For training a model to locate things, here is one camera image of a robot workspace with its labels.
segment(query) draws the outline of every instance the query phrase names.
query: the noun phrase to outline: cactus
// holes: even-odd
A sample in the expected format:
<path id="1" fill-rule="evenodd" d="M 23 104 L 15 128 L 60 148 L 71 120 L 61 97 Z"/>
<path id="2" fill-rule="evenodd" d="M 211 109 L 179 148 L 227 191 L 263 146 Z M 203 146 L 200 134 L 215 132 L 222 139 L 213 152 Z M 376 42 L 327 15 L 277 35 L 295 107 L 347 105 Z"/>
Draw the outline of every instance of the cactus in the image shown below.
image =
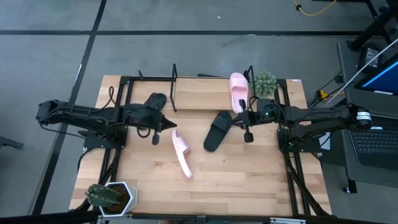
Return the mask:
<path id="1" fill-rule="evenodd" d="M 265 97 L 267 95 L 271 95 L 274 93 L 276 89 L 276 78 L 268 72 L 264 70 L 257 75 L 254 76 L 254 88 L 256 90 L 256 95 L 258 97 Z"/>
<path id="2" fill-rule="evenodd" d="M 94 206 L 108 208 L 112 205 L 120 204 L 121 193 L 100 184 L 93 184 L 85 192 L 88 202 Z"/>

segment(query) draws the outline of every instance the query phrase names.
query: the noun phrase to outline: gray floor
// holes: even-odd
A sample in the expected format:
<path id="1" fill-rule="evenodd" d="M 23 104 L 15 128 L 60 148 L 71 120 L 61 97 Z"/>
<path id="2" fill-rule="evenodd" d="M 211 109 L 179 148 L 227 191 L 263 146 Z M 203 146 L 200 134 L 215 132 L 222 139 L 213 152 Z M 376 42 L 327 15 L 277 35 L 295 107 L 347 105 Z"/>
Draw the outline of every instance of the gray floor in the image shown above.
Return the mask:
<path id="1" fill-rule="evenodd" d="M 315 12 L 327 4 L 301 0 Z M 382 1 L 374 2 L 375 6 Z M 0 1 L 0 29 L 91 30 L 100 0 Z M 318 17 L 305 17 L 291 1 L 108 1 L 100 30 L 363 30 L 372 17 L 365 4 L 338 2 Z M 337 37 L 234 35 L 97 36 L 77 104 L 93 106 L 103 75 L 197 73 L 228 76 L 253 65 L 277 78 L 301 78 L 308 99 L 339 71 Z M 21 151 L 0 151 L 0 217 L 29 213 L 54 134 L 34 119 L 45 100 L 68 100 L 88 36 L 0 35 L 0 135 L 25 142 Z M 335 83 L 326 87 L 332 91 Z M 76 132 L 69 127 L 68 131 Z M 67 136 L 43 212 L 68 210 L 82 141 Z M 343 167 L 325 165 L 333 214 L 394 223 L 398 189 L 358 183 L 346 195 Z"/>

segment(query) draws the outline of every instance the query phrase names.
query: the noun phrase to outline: wooden tabletop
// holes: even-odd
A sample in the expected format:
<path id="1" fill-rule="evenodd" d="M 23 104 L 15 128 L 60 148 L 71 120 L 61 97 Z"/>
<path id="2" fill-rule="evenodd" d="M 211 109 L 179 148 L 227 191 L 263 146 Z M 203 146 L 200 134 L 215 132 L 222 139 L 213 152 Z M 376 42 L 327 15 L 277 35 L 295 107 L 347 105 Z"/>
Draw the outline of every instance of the wooden tabletop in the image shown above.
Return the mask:
<path id="1" fill-rule="evenodd" d="M 119 80 L 117 75 L 104 76 L 96 107 L 100 108 L 108 101 L 109 86 L 115 87 L 117 92 Z M 287 80 L 287 86 L 290 104 L 305 108 L 301 81 Z M 170 82 L 135 81 L 131 103 L 145 102 L 152 92 L 169 96 Z M 217 96 L 206 97 L 223 100 Z M 133 213 L 292 215 L 284 158 L 277 143 L 278 124 L 252 127 L 254 142 L 250 144 L 244 142 L 242 129 L 232 127 L 219 148 L 211 153 L 204 150 L 203 142 L 218 113 L 216 110 L 178 110 L 174 113 L 168 98 L 162 112 L 178 124 L 176 129 L 190 145 L 187 162 L 193 171 L 193 179 L 185 177 L 178 163 L 171 129 L 162 131 L 159 145 L 153 146 L 151 138 L 140 138 L 136 129 L 130 127 L 116 180 L 126 181 L 138 189 L 138 203 Z M 322 208 L 330 213 L 319 161 L 309 153 L 300 155 L 306 186 Z M 79 206 L 85 198 L 84 191 L 97 183 L 103 156 L 104 149 L 95 149 L 82 159 L 70 208 Z M 302 212 L 299 192 L 296 186 L 298 207 Z"/>

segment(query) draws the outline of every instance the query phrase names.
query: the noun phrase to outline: yellow cable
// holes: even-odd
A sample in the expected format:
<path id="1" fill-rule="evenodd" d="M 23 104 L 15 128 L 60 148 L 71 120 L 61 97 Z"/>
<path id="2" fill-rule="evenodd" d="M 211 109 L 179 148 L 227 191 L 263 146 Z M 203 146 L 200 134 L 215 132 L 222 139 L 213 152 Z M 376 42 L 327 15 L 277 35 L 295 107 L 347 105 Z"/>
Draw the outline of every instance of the yellow cable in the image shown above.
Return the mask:
<path id="1" fill-rule="evenodd" d="M 298 6 L 298 4 L 297 4 L 297 2 L 296 2 L 296 0 L 293 0 L 293 2 L 294 2 L 294 4 L 296 5 L 296 7 Z M 337 2 L 337 0 L 334 0 L 332 3 L 330 3 L 326 8 L 324 8 L 324 9 L 322 9 L 321 11 L 319 11 L 319 12 L 316 12 L 316 13 L 313 13 L 313 14 L 307 14 L 307 13 L 305 13 L 302 9 L 301 9 L 301 7 L 299 7 L 298 9 L 300 10 L 300 12 L 302 12 L 304 15 L 306 15 L 306 16 L 316 16 L 316 15 L 318 15 L 318 14 L 321 14 L 321 13 L 323 13 L 323 11 L 325 11 L 325 10 L 327 10 L 332 4 L 334 4 L 335 2 Z"/>

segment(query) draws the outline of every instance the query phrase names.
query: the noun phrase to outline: desk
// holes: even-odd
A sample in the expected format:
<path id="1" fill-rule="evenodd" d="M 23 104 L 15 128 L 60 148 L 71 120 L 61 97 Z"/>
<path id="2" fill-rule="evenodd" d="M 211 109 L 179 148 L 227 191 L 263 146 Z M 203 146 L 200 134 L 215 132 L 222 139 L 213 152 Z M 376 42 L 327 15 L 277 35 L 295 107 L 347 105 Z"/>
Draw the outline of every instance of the desk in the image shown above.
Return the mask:
<path id="1" fill-rule="evenodd" d="M 120 78 L 116 75 L 104 76 L 97 108 L 108 101 L 110 86 L 114 86 L 117 92 Z M 178 87 L 178 79 L 177 94 L 181 92 L 179 88 L 184 87 Z M 223 82 L 219 80 L 219 86 L 213 88 L 229 88 L 228 79 Z M 306 107 L 301 81 L 287 80 L 287 86 L 290 104 Z M 152 92 L 169 96 L 170 82 L 134 82 L 131 103 L 145 102 Z M 230 101 L 230 96 L 221 96 Z M 250 144 L 244 143 L 243 130 L 232 127 L 221 146 L 210 153 L 204 150 L 203 142 L 218 111 L 182 110 L 178 108 L 180 98 L 175 97 L 176 113 L 169 100 L 162 112 L 178 124 L 177 130 L 191 147 L 187 161 L 194 173 L 193 179 L 187 180 L 178 163 L 171 129 L 163 131 L 159 145 L 153 146 L 150 138 L 140 138 L 136 129 L 130 127 L 116 180 L 126 181 L 138 189 L 138 203 L 132 212 L 292 216 L 284 158 L 277 143 L 278 124 L 252 127 L 254 142 Z M 104 149 L 95 149 L 82 159 L 70 208 L 79 206 L 85 198 L 84 191 L 97 183 L 103 156 Z M 301 158 L 309 191 L 322 208 L 331 213 L 318 160 L 309 153 L 301 153 Z M 296 188 L 298 207 L 303 213 L 299 192 Z"/>
<path id="2" fill-rule="evenodd" d="M 355 65 L 359 62 L 360 53 L 347 48 L 346 42 L 338 43 L 338 54 L 343 81 L 346 83 L 358 71 Z M 398 116 L 398 97 L 376 94 L 371 91 L 357 90 L 349 85 L 346 90 L 346 99 L 341 103 L 354 103 L 367 108 L 372 115 Z M 345 158 L 346 174 L 349 180 L 358 180 L 372 184 L 398 187 L 398 171 L 380 169 L 361 165 L 355 155 L 354 147 L 347 130 L 336 133 L 336 138 L 342 141 L 343 157 Z"/>

